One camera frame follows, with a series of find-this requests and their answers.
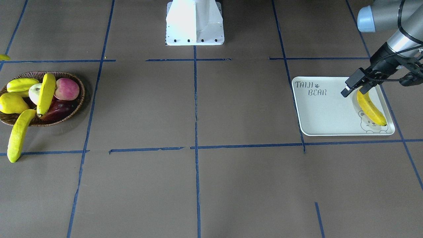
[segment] cartoon bear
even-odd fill
[[[367,134],[387,134],[388,125],[379,126],[378,124],[372,122],[369,117],[364,113],[364,111],[359,111],[358,116],[361,118],[361,128],[366,131]]]

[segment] tray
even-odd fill
[[[379,86],[369,97],[387,125],[374,124],[357,103],[357,91],[344,98],[348,77],[295,77],[292,80],[301,131],[307,136],[388,136],[395,126]]]
[[[75,75],[70,74],[70,73],[66,73],[66,72],[47,72],[47,71],[33,71],[33,72],[27,72],[21,75],[16,76],[13,79],[17,79],[17,78],[35,78],[37,79],[40,83],[43,81],[43,77],[46,73],[52,73],[56,79],[62,78],[62,77],[66,77],[66,78],[70,78],[73,81],[75,81],[79,87],[80,87],[80,93],[78,95],[78,97],[75,99],[78,101],[78,105],[76,106],[75,110],[66,118],[59,120],[59,121],[52,121],[52,122],[46,122],[43,121],[41,119],[39,119],[37,116],[32,119],[32,121],[30,122],[29,126],[30,127],[46,127],[46,126],[52,126],[52,125],[56,125],[59,124],[61,122],[64,122],[66,120],[68,120],[69,118],[71,118],[73,115],[75,115],[75,113],[77,111],[79,111],[79,109],[81,108],[83,102],[84,102],[84,98],[85,98],[85,87],[84,84],[82,83],[82,81]],[[4,93],[7,93],[7,84],[0,90],[0,96]],[[28,104],[28,106],[32,109],[36,109],[37,106],[30,100],[30,98],[26,97],[24,98],[24,101]],[[7,124],[7,125],[11,125],[13,126],[16,122],[16,120],[18,119],[20,114],[18,113],[14,113],[14,114],[5,114],[0,112],[0,120]]]

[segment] light blue cap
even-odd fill
[[[375,32],[376,28],[374,26],[373,14],[371,12],[371,7],[367,6],[358,12],[357,17],[357,27],[361,32]]]

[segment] rectangular tray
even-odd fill
[[[348,77],[295,77],[292,80],[301,131],[308,136],[388,136],[395,126],[379,86],[369,91],[386,126],[374,124],[357,103],[357,91],[341,95]]]

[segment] brown woven basket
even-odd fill
[[[34,119],[32,119],[32,121],[30,122],[29,126],[30,127],[47,127],[47,126],[52,126],[52,125],[56,125],[59,124],[61,122],[66,121],[67,119],[71,118],[73,115],[75,115],[75,113],[81,108],[82,103],[84,102],[84,98],[85,98],[85,87],[84,84],[82,83],[82,81],[76,77],[75,75],[69,74],[69,73],[65,73],[65,72],[46,72],[46,71],[37,71],[37,72],[27,72],[21,75],[16,76],[14,79],[17,78],[35,78],[37,79],[40,83],[42,83],[44,75],[46,73],[52,73],[55,77],[56,80],[62,77],[66,77],[66,78],[70,78],[73,81],[75,81],[79,87],[80,87],[80,93],[77,97],[77,101],[78,101],[78,105],[76,106],[75,110],[66,118],[60,120],[60,121],[43,121],[41,120],[39,117],[35,117]],[[0,90],[0,96],[4,93],[7,93],[7,85],[5,85],[1,90]],[[35,105],[30,98],[26,97],[24,98],[24,101],[28,104],[28,106],[32,109],[36,109],[37,105]],[[0,120],[8,125],[13,126],[16,122],[16,120],[18,119],[20,114],[18,113],[13,113],[13,114],[6,114],[3,112],[0,112]]]

